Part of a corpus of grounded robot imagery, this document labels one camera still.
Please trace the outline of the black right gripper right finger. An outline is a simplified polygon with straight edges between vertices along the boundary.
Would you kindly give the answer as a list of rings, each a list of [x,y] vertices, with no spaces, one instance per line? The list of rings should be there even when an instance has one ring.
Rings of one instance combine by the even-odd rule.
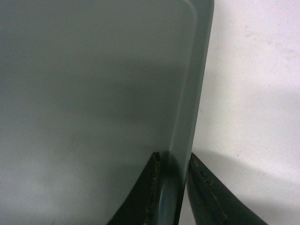
[[[197,225],[265,225],[194,154],[188,166],[187,192]]]

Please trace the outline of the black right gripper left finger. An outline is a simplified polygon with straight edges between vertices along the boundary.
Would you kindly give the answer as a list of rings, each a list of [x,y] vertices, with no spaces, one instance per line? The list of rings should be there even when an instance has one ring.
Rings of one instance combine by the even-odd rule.
[[[161,194],[161,157],[152,153],[109,225],[156,225]]]

